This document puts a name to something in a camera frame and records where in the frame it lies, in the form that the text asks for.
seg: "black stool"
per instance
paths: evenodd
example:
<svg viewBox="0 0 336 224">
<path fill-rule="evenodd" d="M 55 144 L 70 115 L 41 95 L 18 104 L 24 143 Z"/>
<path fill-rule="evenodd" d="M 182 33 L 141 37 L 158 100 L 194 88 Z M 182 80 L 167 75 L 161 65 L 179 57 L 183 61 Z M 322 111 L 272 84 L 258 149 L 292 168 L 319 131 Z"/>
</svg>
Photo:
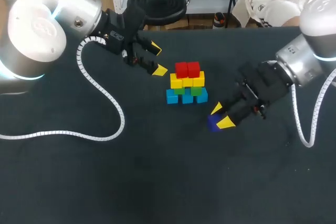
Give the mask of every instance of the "black stool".
<svg viewBox="0 0 336 224">
<path fill-rule="evenodd" d="M 187 12 L 191 0 L 128 0 L 146 13 L 145 25 L 165 26 L 179 21 Z"/>
</svg>

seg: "yellow block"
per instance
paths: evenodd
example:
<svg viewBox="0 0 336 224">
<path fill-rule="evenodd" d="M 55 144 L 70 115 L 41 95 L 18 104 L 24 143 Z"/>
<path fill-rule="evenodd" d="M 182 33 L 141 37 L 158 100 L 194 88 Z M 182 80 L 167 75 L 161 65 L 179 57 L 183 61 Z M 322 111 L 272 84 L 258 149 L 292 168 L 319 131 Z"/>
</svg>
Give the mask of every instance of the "yellow block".
<svg viewBox="0 0 336 224">
<path fill-rule="evenodd" d="M 194 87 L 204 87 L 205 86 L 205 75 L 204 71 L 199 73 L 200 77 L 193 79 L 193 86 Z"/>
<path fill-rule="evenodd" d="M 168 69 L 162 67 L 160 64 L 158 64 L 159 67 L 156 69 L 156 71 L 152 74 L 153 76 L 164 76 Z"/>
<path fill-rule="evenodd" d="M 236 127 L 236 125 L 231 121 L 231 119 L 228 116 L 226 116 L 223 120 L 219 121 L 217 123 L 217 126 L 221 130 Z"/>
<path fill-rule="evenodd" d="M 182 86 L 183 87 L 192 87 L 193 86 L 193 78 L 183 78 L 182 79 Z"/>
<path fill-rule="evenodd" d="M 170 74 L 170 88 L 171 89 L 181 89 L 182 79 L 178 79 L 175 73 Z"/>
<path fill-rule="evenodd" d="M 218 102 L 218 104 L 216 105 L 216 107 L 214 108 L 214 110 L 211 112 L 211 115 L 215 114 L 218 110 L 220 110 L 223 106 L 221 105 L 220 102 Z"/>
</svg>

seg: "stacked blocks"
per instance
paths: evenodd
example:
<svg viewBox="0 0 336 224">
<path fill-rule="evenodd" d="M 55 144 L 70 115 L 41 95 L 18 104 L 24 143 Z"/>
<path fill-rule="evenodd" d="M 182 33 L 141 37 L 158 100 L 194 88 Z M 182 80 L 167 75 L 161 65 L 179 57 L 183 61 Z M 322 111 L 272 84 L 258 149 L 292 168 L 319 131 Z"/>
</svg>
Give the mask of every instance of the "stacked blocks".
<svg viewBox="0 0 336 224">
<path fill-rule="evenodd" d="M 179 95 L 182 96 L 182 103 L 189 104 L 208 101 L 208 93 L 205 89 L 205 75 L 200 69 L 198 62 L 179 62 L 175 64 L 176 73 L 170 74 L 170 88 L 167 90 L 167 103 L 176 104 L 179 102 Z"/>
</svg>

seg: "dark gray table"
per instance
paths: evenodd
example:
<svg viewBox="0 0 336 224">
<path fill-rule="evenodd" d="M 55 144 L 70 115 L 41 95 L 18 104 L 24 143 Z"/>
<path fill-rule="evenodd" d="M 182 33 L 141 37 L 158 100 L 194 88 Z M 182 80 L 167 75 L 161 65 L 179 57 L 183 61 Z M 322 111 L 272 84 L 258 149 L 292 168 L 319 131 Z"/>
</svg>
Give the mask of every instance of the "dark gray table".
<svg viewBox="0 0 336 224">
<path fill-rule="evenodd" d="M 97 45 L 83 53 L 90 74 L 120 102 L 126 128 L 115 141 L 71 136 L 0 141 L 1 224 L 335 223 L 336 91 L 321 110 L 315 147 L 297 137 L 290 96 L 238 128 L 211 133 L 206 117 L 234 86 L 236 68 L 273 59 L 298 29 L 147 33 L 159 62 L 200 61 L 209 103 L 166 105 L 169 75 L 150 77 Z M 106 136 L 114 107 L 81 75 L 77 45 L 30 93 L 0 97 L 0 132 L 73 130 Z M 299 90 L 305 132 L 322 79 Z"/>
</svg>

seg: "screw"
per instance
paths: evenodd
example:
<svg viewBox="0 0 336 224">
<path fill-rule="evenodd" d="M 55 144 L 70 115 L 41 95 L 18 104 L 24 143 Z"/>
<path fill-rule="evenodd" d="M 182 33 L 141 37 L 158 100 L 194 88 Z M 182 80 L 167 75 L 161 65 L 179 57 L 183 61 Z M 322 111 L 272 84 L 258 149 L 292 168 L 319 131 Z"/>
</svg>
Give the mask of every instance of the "screw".
<svg viewBox="0 0 336 224">
<path fill-rule="evenodd" d="M 76 20 L 76 21 L 75 21 L 75 26 L 76 26 L 76 27 L 82 27 L 82 26 L 83 26 L 83 21 L 81 21 L 81 20 Z"/>
</svg>

